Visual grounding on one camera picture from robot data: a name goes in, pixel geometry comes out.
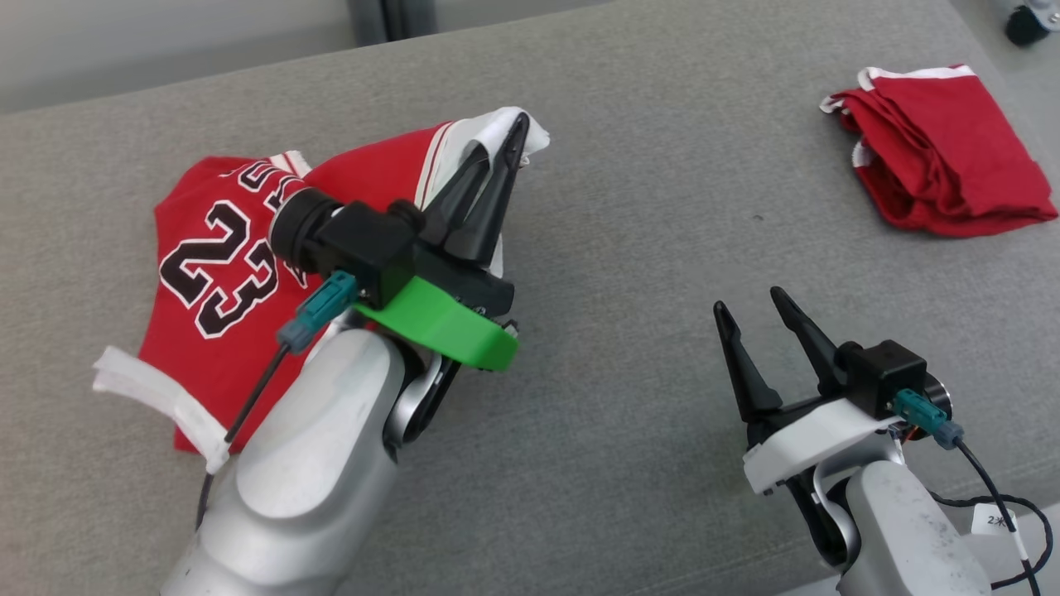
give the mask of gray fabric surface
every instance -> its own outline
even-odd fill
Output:
[[[151,209],[184,169],[293,147],[319,162],[508,104],[553,135],[506,225],[523,348],[505,374],[459,379],[404,454],[354,568],[364,593],[764,595],[824,577],[791,498],[743,478],[710,315],[726,300],[768,381],[806,397],[772,284],[837,340],[924,354],[1002,487],[1055,502],[1058,228],[889,229],[853,139],[816,109],[867,65],[966,62],[1011,107],[1000,78],[944,2],[777,6],[619,1],[0,119],[0,593],[153,593],[191,534],[201,461],[163,418],[91,393],[89,368],[106,344],[139,347]],[[931,488],[983,492],[954,454],[909,458]]]

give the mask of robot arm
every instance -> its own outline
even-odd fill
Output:
[[[492,162],[473,151],[425,213],[403,201],[385,214],[343,207],[315,189],[280,209],[270,247],[326,279],[281,343],[304,349],[350,306],[376,327],[333,332],[307,358],[228,467],[161,596],[337,590],[396,479],[400,450],[430,423],[460,366],[504,370],[514,356],[514,322],[491,320],[507,314],[514,288],[483,267],[529,127],[518,116]]]
[[[926,363],[895,341],[836,348],[780,287],[771,291],[802,345],[820,393],[783,405],[740,341],[724,303],[714,318],[741,419],[744,473],[755,492],[787,487],[844,596],[990,593],[983,567],[931,494],[905,467],[901,443],[928,436],[897,416],[915,391],[952,417],[950,396]]]

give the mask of red jersey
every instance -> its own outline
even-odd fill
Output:
[[[272,216],[306,186],[384,211],[395,199],[426,208],[477,142],[491,153],[518,108],[442,123],[337,155],[316,169],[298,152],[267,159],[209,157],[155,208],[158,290],[140,358],[180,383],[229,427],[278,348],[276,332],[319,285],[278,260]],[[531,125],[524,148],[548,144]],[[500,244],[491,270],[500,275]],[[301,371],[306,350],[272,376],[232,444],[240,451]],[[175,445],[195,451],[179,431]]]

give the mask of cloth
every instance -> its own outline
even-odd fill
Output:
[[[853,165],[883,217],[949,236],[1006,232],[1057,217],[1045,175],[968,66],[863,69],[830,95],[860,133]]]
[[[139,357],[229,426],[272,357],[276,331],[320,284],[317,276],[294,269],[269,250],[268,229],[280,206],[313,186],[342,204],[360,200],[379,211],[398,198],[426,208],[473,144],[492,154],[522,111],[506,107],[443,122],[344,152],[317,169],[297,151],[260,160],[210,157],[195,164],[155,209],[159,281]],[[524,156],[547,144],[548,134],[531,119]],[[499,242],[491,269],[502,270]],[[311,347],[284,358],[232,442],[234,452],[313,353]],[[174,444],[195,451],[179,428]]]
[[[318,281],[279,262],[266,238],[272,215],[310,171],[298,152],[269,159],[209,157],[155,208],[158,288],[140,360],[174,379],[226,427],[276,350],[276,330]],[[277,369],[233,441],[243,448],[301,370]],[[178,428],[174,444],[196,451]]]

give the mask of black cable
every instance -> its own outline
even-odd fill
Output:
[[[262,378],[258,380],[258,385],[254,386],[254,390],[250,391],[250,397],[243,403],[243,409],[241,409],[240,415],[235,417],[235,422],[232,422],[232,426],[228,430],[228,434],[225,435],[226,443],[231,443],[235,440],[235,435],[240,433],[240,427],[247,421],[247,416],[250,415],[250,410],[253,409],[254,404],[258,403],[258,398],[260,398],[262,392],[265,391],[265,386],[268,385],[269,380],[272,379],[273,374],[276,374],[276,369],[280,368],[280,363],[283,362],[283,357],[289,352],[290,346],[280,344],[280,348],[272,356],[272,362],[268,363],[268,366],[265,368],[265,372],[262,373]]]
[[[972,498],[944,498],[942,496],[939,496],[937,493],[931,491],[929,491],[929,493],[931,493],[931,497],[934,498],[936,503],[938,503],[939,505],[944,505],[947,507],[975,507],[976,505],[985,503],[994,503],[993,497],[989,495],[976,496]],[[1020,505],[1022,507],[1030,509],[1030,511],[1035,515],[1038,515],[1038,519],[1042,521],[1042,528],[1045,531],[1045,549],[1042,550],[1042,556],[1038,558],[1038,562],[1035,563],[1034,567],[1031,567],[1031,571],[1036,574],[1041,572],[1042,568],[1045,567],[1045,563],[1049,561],[1049,557],[1053,555],[1053,526],[1049,524],[1049,519],[1045,516],[1045,513],[1042,512],[1042,510],[1039,509],[1038,506],[1027,501],[1026,498],[1012,496],[1010,494],[1002,494],[1001,498],[1006,503],[1012,503],[1014,505]],[[995,581],[990,584],[990,590],[1001,590],[1002,588],[1006,588],[1014,583],[1020,583],[1025,579],[1027,579],[1026,572],[1017,576],[1012,576],[1008,579],[1004,579],[1002,581]]]
[[[228,433],[225,434],[225,442],[231,444],[235,440],[235,436],[240,434],[240,427],[243,423],[247,421],[247,416],[250,416],[250,410],[254,408],[254,404],[258,403],[258,398],[262,397],[265,391],[265,387],[268,386],[269,380],[276,374],[276,369],[280,368],[280,363],[283,362],[284,356],[290,352],[290,346],[287,344],[280,344],[280,349],[276,351],[272,356],[272,361],[268,363],[265,367],[265,372],[262,373],[261,379],[258,380],[258,385],[254,386],[254,390],[250,391],[250,397],[247,401],[243,403],[243,409],[240,410],[238,416],[235,417],[235,422],[232,422],[232,426],[229,427]],[[199,491],[199,504],[198,510],[195,513],[195,529],[198,530],[199,526],[202,525],[202,518],[206,515],[206,505],[210,501],[210,487],[213,486],[213,474],[207,474],[206,478],[202,478],[202,489]]]
[[[965,457],[968,458],[968,462],[972,464],[972,468],[974,468],[979,474],[979,477],[983,478],[983,484],[987,486],[987,490],[990,491],[990,496],[993,498],[994,504],[997,505],[997,509],[1001,510],[1001,516],[1005,520],[1005,526],[1008,528],[1008,531],[1015,533],[1015,524],[1012,523],[1012,516],[1008,514],[1008,508],[1005,507],[1005,501],[1001,497],[1001,493],[997,492],[997,487],[993,484],[993,480],[990,479],[990,474],[987,474],[986,469],[983,468],[982,463],[979,463],[978,458],[975,457],[972,450],[968,449],[964,439],[957,437],[953,440],[953,444],[960,450],[960,453],[965,454]],[[1038,588],[1038,579],[1035,578],[1035,571],[1031,568],[1030,562],[1023,557],[1020,558],[1020,561],[1023,563],[1024,575],[1027,578],[1027,582],[1030,584],[1030,593],[1034,596],[1041,596],[1041,589]]]
[[[210,501],[210,487],[213,486],[213,474],[207,472],[202,478],[202,488],[199,490],[199,506],[195,512],[195,530],[202,525],[202,518],[206,516],[206,503]]]

